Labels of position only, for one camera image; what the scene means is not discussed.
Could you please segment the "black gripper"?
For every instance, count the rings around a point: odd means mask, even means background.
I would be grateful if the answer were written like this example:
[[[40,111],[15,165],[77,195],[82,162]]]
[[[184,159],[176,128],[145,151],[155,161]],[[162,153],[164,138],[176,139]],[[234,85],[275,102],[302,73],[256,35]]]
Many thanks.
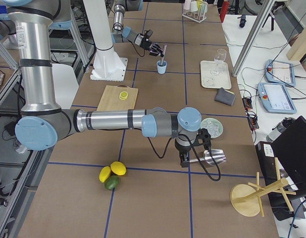
[[[190,164],[189,151],[195,151],[195,147],[203,146],[205,150],[211,148],[211,135],[205,128],[198,131],[182,131],[175,139],[175,148],[179,151],[180,165],[187,168]]]
[[[153,31],[151,29],[146,30],[144,34],[139,33],[137,34],[134,43],[145,51],[148,51],[151,56],[161,57],[163,48],[150,40],[152,34]]]

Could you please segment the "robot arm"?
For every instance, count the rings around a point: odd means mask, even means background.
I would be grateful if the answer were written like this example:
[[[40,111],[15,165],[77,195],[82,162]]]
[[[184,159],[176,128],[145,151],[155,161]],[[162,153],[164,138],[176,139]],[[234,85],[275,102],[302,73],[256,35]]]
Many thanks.
[[[14,22],[23,77],[25,105],[15,126],[17,140],[42,151],[58,141],[85,130],[139,129],[147,138],[174,139],[181,165],[189,164],[188,152],[197,146],[211,147],[210,134],[201,128],[201,114],[192,107],[172,115],[164,109],[122,111],[72,110],[78,90],[73,70],[53,76],[49,28],[54,23],[70,25],[67,0],[7,0],[8,17]]]
[[[162,47],[150,40],[153,34],[151,29],[143,33],[136,32],[130,27],[124,25],[125,13],[128,11],[141,11],[143,9],[143,0],[115,0],[113,4],[113,26],[112,41],[113,43],[129,42],[133,46],[137,45],[144,51],[148,51],[151,56],[163,57]]]

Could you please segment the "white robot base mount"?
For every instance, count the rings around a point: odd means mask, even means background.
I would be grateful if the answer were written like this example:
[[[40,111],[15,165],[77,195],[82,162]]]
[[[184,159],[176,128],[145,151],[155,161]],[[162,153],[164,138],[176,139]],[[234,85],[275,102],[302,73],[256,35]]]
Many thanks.
[[[128,60],[119,57],[114,50],[105,1],[85,0],[83,3],[96,47],[91,79],[122,82]]]

